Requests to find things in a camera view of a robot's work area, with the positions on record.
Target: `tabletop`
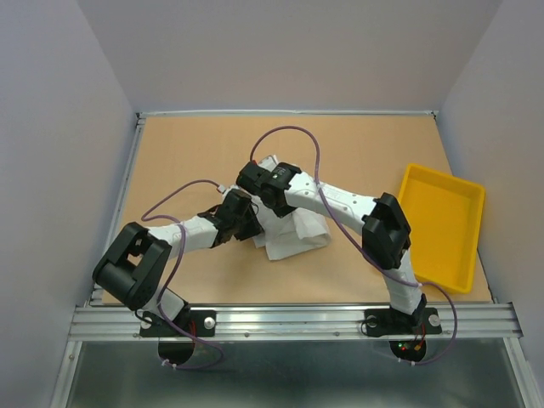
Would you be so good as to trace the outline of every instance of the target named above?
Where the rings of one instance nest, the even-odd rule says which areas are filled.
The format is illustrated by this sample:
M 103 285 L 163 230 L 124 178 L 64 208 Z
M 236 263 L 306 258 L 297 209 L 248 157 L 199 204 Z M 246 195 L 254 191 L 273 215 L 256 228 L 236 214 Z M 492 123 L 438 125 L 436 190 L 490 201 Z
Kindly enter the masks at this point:
M 178 116 L 145 121 L 130 175 L 120 228 L 180 185 L 213 179 L 235 182 L 255 141 L 271 128 L 297 125 L 319 140 L 320 179 L 363 196 L 397 195 L 409 163 L 451 173 L 436 123 L 431 116 Z M 313 172 L 315 148 L 304 133 L 284 130 L 268 137 L 255 158 L 276 154 L 283 162 Z M 160 208 L 188 219 L 221 202 L 209 184 L 194 185 Z M 383 278 L 327 220 L 329 246 L 281 261 L 269 261 L 252 240 L 231 241 L 189 252 L 170 288 L 191 303 L 371 303 L 387 302 Z M 155 221 L 145 226 L 162 225 Z M 163 274 L 166 278 L 173 261 Z M 457 302 L 490 302 L 479 259 L 473 290 Z M 429 301 L 444 301 L 424 288 Z M 104 304 L 116 303 L 105 293 Z

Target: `wooden table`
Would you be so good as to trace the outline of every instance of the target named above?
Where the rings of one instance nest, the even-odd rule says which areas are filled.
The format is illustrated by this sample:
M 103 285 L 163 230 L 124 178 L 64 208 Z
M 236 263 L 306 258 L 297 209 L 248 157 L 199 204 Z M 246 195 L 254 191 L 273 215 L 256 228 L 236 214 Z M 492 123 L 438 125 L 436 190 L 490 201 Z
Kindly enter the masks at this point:
M 307 128 L 319 140 L 323 181 L 365 196 L 397 194 L 411 162 L 451 171 L 431 116 L 151 117 L 145 123 L 120 225 L 139 221 L 145 210 L 193 179 L 233 184 L 257 138 L 286 124 Z M 270 136 L 259 146 L 256 159 L 268 154 L 313 172 L 314 146 L 303 133 L 288 130 Z M 203 184 L 189 187 L 160 210 L 187 219 L 220 202 L 218 192 Z M 191 303 L 387 302 L 381 275 L 332 222 L 329 225 L 330 246 L 281 261 L 269 261 L 252 240 L 190 252 L 170 288 Z M 425 292 L 430 301 L 444 301 L 433 288 Z M 491 300 L 479 260 L 472 292 L 454 299 Z M 116 300 L 106 293 L 103 302 Z

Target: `aluminum frame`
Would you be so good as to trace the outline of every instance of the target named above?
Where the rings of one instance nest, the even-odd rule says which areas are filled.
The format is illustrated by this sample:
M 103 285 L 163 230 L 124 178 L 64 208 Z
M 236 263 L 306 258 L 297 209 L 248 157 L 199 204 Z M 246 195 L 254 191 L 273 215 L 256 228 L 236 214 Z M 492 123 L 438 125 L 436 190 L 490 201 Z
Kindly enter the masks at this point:
M 149 112 L 139 114 L 134 141 L 127 160 L 122 187 L 117 198 L 108 237 L 107 248 L 125 206 L 128 185 L 139 143 L 145 128 L 145 118 L 151 116 L 212 116 L 212 115 L 436 115 L 435 111 L 362 111 L 362 110 L 187 110 L 180 112 Z M 157 338 L 139 336 L 140 321 L 123 307 L 102 306 L 104 291 L 95 286 L 91 298 L 82 308 L 76 308 L 66 345 L 65 355 L 55 385 L 51 407 L 64 407 L 69 403 L 82 342 L 85 341 L 156 341 Z M 448 303 L 431 303 L 438 309 L 443 334 L 433 337 L 448 338 L 453 327 Z M 247 341 L 312 341 L 312 340 L 376 340 L 360 332 L 363 312 L 368 308 L 387 308 L 384 303 L 367 304 L 297 304 L 297 305 L 195 305 L 194 309 L 217 311 L 216 336 L 219 342 Z M 523 400 L 528 407 L 542 407 L 542 399 L 529 364 L 524 358 L 519 337 L 523 336 L 511 304 L 459 303 L 459 338 L 502 337 Z M 380 337 L 396 339 L 402 337 Z M 163 338 L 170 341 L 188 341 L 183 338 Z

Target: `wall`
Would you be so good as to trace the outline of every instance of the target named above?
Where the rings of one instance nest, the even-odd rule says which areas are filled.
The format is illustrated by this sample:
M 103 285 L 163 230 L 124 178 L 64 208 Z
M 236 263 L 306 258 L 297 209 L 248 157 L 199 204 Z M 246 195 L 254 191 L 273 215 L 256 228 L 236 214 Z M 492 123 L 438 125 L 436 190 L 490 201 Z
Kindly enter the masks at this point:
M 500 0 L 78 0 L 137 111 L 430 110 Z
M 544 389 L 544 3 L 506 0 L 439 113 L 455 174 L 484 184 L 479 251 L 493 292 L 513 301 Z
M 0 405 L 48 406 L 133 110 L 73 0 L 0 0 Z

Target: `yellow bin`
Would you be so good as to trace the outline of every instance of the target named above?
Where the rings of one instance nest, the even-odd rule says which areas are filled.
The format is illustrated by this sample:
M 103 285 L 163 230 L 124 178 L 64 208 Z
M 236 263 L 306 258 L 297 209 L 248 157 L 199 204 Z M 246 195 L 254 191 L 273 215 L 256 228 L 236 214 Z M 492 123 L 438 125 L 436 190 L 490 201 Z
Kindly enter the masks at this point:
M 416 277 L 450 293 L 473 288 L 485 189 L 462 178 L 410 164 L 399 202 L 411 226 Z

